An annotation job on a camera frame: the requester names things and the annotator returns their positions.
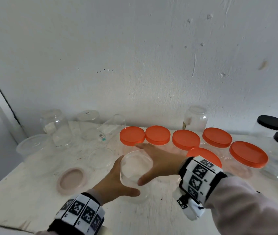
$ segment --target white table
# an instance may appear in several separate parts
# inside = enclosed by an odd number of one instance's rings
[[[87,167],[87,156],[90,153],[88,143],[80,138],[77,122],[70,122],[70,126],[74,134],[74,145],[58,154],[64,160],[64,166],[56,173],[35,179],[27,174],[27,169],[21,163],[0,181],[0,225],[30,232],[45,230],[69,197],[56,191],[55,182],[64,170],[80,166],[87,171],[88,183],[82,191],[92,188],[110,170],[93,170]],[[232,136],[234,141],[249,139],[243,135]],[[108,145],[114,151],[116,159],[121,155],[118,141],[119,138],[114,137]],[[249,182],[256,190],[278,203],[278,182],[262,174],[255,174]],[[144,204],[129,204],[117,199],[104,205],[106,214],[103,225],[116,235],[219,234],[209,210],[197,221],[189,221],[184,216],[172,198],[172,192],[177,187],[175,182],[165,184],[155,180],[151,183],[151,197]]]

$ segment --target person's left hand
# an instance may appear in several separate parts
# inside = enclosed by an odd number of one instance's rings
[[[93,187],[100,194],[103,204],[120,196],[135,197],[140,195],[140,190],[124,186],[120,181],[120,161],[123,157],[119,157],[106,177]]]

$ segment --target jar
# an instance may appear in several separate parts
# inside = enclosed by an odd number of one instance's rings
[[[145,130],[145,139],[157,148],[167,151],[171,132],[163,126],[154,125]]]
[[[218,156],[216,156],[210,150],[204,148],[193,148],[189,150],[187,153],[187,157],[197,157],[197,156],[201,156],[204,159],[208,160],[209,162],[213,163],[215,166],[222,168],[222,162],[220,161]]]
[[[231,135],[219,128],[206,128],[203,131],[202,138],[204,143],[200,147],[213,152],[223,163],[224,157],[228,155],[229,146],[233,141]]]
[[[207,110],[201,106],[190,106],[185,113],[183,129],[202,133],[207,123]]]
[[[144,130],[139,127],[129,126],[121,130],[119,138],[123,147],[123,155],[126,155],[130,152],[139,150],[135,147],[135,144],[144,142],[145,133]]]
[[[144,202],[150,194],[150,184],[138,186],[138,180],[153,166],[152,159],[141,151],[133,151],[123,157],[120,162],[121,182],[123,185],[140,190],[137,197],[122,196],[124,200],[139,204]]]
[[[229,154],[223,161],[223,170],[248,179],[267,162],[268,156],[262,149],[249,142],[236,141],[229,147]]]
[[[254,124],[250,135],[255,137],[272,138],[278,131],[278,118],[269,115],[260,115]]]
[[[97,129],[89,129],[86,133],[87,140],[97,140],[98,142],[108,143],[108,141],[118,134],[125,126],[125,116],[115,114]]]
[[[81,137],[87,139],[89,129],[98,128],[101,124],[100,114],[97,110],[86,110],[77,114]]]
[[[37,134],[18,144],[16,152],[24,161],[25,168],[34,176],[52,174],[61,165],[61,160],[55,157],[55,145],[47,134]]]
[[[199,145],[200,137],[196,133],[180,129],[173,133],[169,152],[186,156],[190,149],[199,147]]]
[[[52,109],[42,112],[40,122],[44,132],[52,136],[56,147],[61,148],[70,145],[72,132],[68,120],[61,110]]]

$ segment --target hand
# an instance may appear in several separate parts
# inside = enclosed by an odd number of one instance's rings
[[[145,150],[153,161],[151,170],[138,180],[138,186],[143,186],[158,176],[178,175],[179,166],[186,159],[184,155],[166,152],[149,143],[139,143],[136,147]]]
[[[138,189],[124,186],[120,181],[120,161],[123,157],[119,157],[106,177],[93,187],[100,194],[103,204],[113,201],[120,196],[135,197],[140,195]]]

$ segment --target orange lid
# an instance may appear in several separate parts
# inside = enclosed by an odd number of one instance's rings
[[[137,126],[129,126],[119,133],[120,141],[126,146],[134,146],[136,143],[144,142],[144,130]]]
[[[153,145],[165,145],[171,139],[171,132],[163,126],[154,125],[145,130],[145,138]]]
[[[249,167],[262,168],[268,161],[268,156],[262,149],[248,142],[233,142],[229,152],[238,162]]]
[[[227,148],[233,141],[229,133],[219,128],[206,128],[202,137],[205,142],[217,148]]]
[[[185,129],[175,131],[172,141],[177,148],[185,151],[200,145],[200,137],[196,133]]]
[[[193,148],[190,149],[189,152],[187,153],[187,157],[197,157],[197,156],[201,156],[206,160],[208,160],[209,162],[213,163],[214,165],[222,168],[222,163],[220,159],[210,150],[203,149],[203,148]]]

